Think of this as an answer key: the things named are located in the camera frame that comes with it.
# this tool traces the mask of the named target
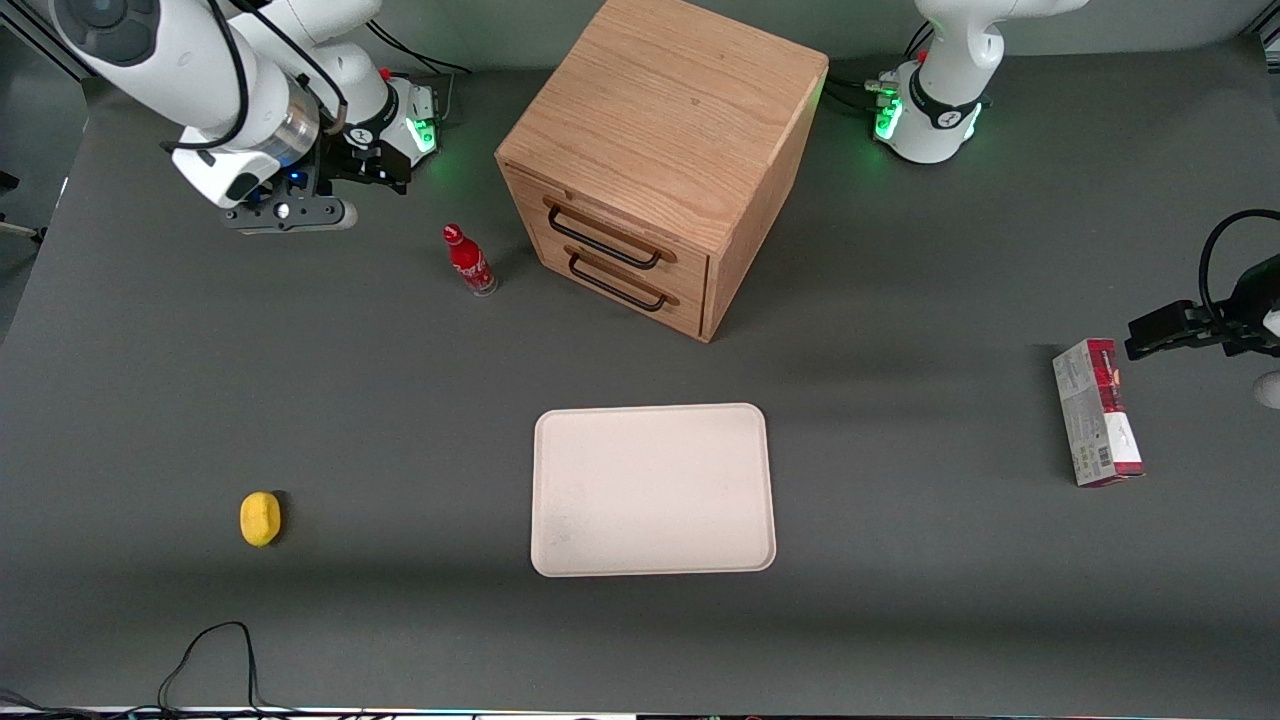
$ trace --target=red and white box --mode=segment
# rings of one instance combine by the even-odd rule
[[[1053,359],[1071,442],[1075,484],[1100,488],[1143,474],[1142,456],[1120,404],[1116,342],[1091,338]]]

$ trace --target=green led light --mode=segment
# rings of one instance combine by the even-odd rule
[[[881,110],[879,117],[876,118],[876,135],[881,140],[893,137],[893,131],[897,129],[897,119],[900,117],[902,117],[902,101],[895,97],[887,108]]]
[[[404,124],[408,126],[408,133],[413,137],[413,143],[417,145],[419,150],[422,152],[435,150],[435,123],[404,118]]]
[[[969,129],[964,131],[965,140],[973,137],[973,129],[978,127],[978,115],[980,114],[982,114],[982,102],[978,102],[978,105],[973,109],[973,119],[969,120]]]

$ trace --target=wooden box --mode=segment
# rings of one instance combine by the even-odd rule
[[[497,151],[538,258],[710,341],[826,73],[826,55],[680,0],[608,0]]]

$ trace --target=gray table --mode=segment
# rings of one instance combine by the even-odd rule
[[[0,684],[141,702],[236,618],[292,705],[1280,714],[1274,364],[1126,365],[1149,475],[1101,491],[1070,480],[1048,370],[1193,295],[1221,217],[1280,204],[1254,45],[1011,59],[945,167],[824,104],[710,346],[536,264],[492,152],[544,78],[465,78],[408,197],[347,186],[353,231],[288,237],[223,231],[155,149],[174,129],[93,94],[0,354]],[[1233,231],[1217,277],[1275,232]],[[768,416],[769,570],[534,573],[541,413],[718,401]],[[236,524],[260,488],[293,503],[268,551]],[[175,698],[239,702],[238,642]]]

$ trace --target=black metal handle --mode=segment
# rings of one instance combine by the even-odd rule
[[[660,295],[659,293],[657,301],[654,301],[654,302],[645,302],[644,300],[640,300],[639,297],[636,297],[634,295],[622,292],[621,290],[613,287],[612,284],[609,284],[609,283],[607,283],[607,282],[604,282],[604,281],[602,281],[599,278],[593,278],[591,275],[589,275],[589,274],[584,273],[582,270],[577,269],[577,261],[580,259],[581,259],[581,256],[577,252],[575,252],[573,255],[571,255],[570,259],[568,259],[568,272],[573,273],[575,278],[586,281],[586,282],[591,283],[593,286],[603,290],[604,292],[608,292],[613,297],[617,297],[618,300],[621,300],[623,302],[630,302],[631,305],[635,305],[636,307],[644,310],[645,313],[657,313],[658,310],[662,310],[663,305],[667,304],[667,296],[666,295]]]
[[[614,249],[609,247],[608,245],[604,245],[603,242],[600,242],[598,240],[593,240],[590,237],[586,237],[585,234],[577,232],[573,228],[564,227],[564,225],[557,223],[556,218],[558,218],[558,217],[559,217],[559,205],[552,205],[552,211],[547,214],[547,223],[552,227],[553,231],[556,231],[556,232],[558,232],[558,233],[561,233],[563,236],[572,237],[573,240],[581,242],[582,245],[585,245],[588,247],[593,247],[595,250],[599,250],[600,252],[604,252],[605,255],[608,255],[609,258],[613,258],[614,260],[618,260],[620,263],[626,263],[627,265],[631,265],[632,268],[637,268],[640,270],[649,270],[649,269],[653,269],[653,266],[658,264],[658,260],[662,259],[662,254],[660,252],[654,252],[653,258],[649,258],[648,260],[641,260],[639,258],[632,258],[632,256],[627,255],[626,252],[622,252],[620,250],[614,250]]]

